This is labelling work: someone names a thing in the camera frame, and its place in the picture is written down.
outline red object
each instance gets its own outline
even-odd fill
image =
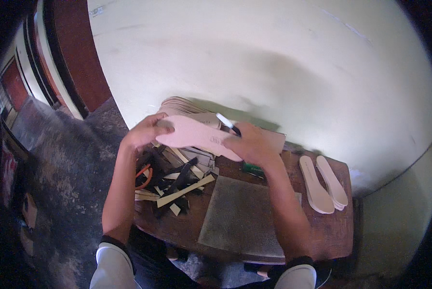
[[[140,176],[148,168],[149,168],[149,172],[148,172],[147,180],[143,184],[141,184],[140,186],[138,186],[136,188],[136,190],[142,190],[143,188],[145,188],[149,184],[150,180],[152,179],[152,173],[154,172],[154,170],[150,167],[150,164],[144,166],[144,168],[142,170],[140,170],[135,177]]]
[[[11,61],[2,74],[2,85],[9,95],[13,108],[19,112],[28,97],[28,92],[26,91],[25,84],[23,84],[22,76],[18,71],[15,59]]]

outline leg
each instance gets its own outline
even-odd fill
[[[137,270],[135,279],[142,288],[200,288],[197,282],[167,259],[163,241],[135,226],[132,226],[129,234],[128,250]]]

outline white insole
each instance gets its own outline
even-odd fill
[[[309,204],[321,214],[333,213],[335,211],[334,203],[329,193],[319,183],[311,158],[304,155],[299,162],[306,183]]]

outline person's right hand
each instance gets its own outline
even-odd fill
[[[264,169],[280,158],[261,134],[261,128],[249,123],[237,123],[235,126],[240,130],[242,137],[227,138],[223,145],[244,161]]]

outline wooden table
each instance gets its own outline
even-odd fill
[[[315,163],[317,154],[308,151],[304,154],[310,156]],[[293,189],[302,194],[303,210],[312,227],[310,244],[312,258],[314,260],[324,260],[346,257],[351,254],[353,238],[351,181],[348,167],[345,163],[326,158],[346,191],[349,205],[343,211],[335,210],[333,214],[323,215],[314,211],[309,205],[303,175],[298,163],[299,158],[299,155],[292,154],[285,167],[287,168]],[[216,159],[216,166],[219,167],[219,174],[221,176],[254,184],[267,185],[265,180],[240,171],[241,163],[233,162],[224,157],[218,157]],[[325,188],[325,183],[317,168],[316,174]],[[160,220],[157,220],[152,213],[152,206],[156,206],[155,202],[136,201],[134,224],[144,232],[177,247],[222,261],[283,264],[285,262],[284,258],[238,254],[208,247],[197,242],[215,183],[207,184],[204,193],[200,196],[193,194],[186,195],[190,205],[190,210],[186,215],[179,214],[176,217],[170,211],[161,217]]]

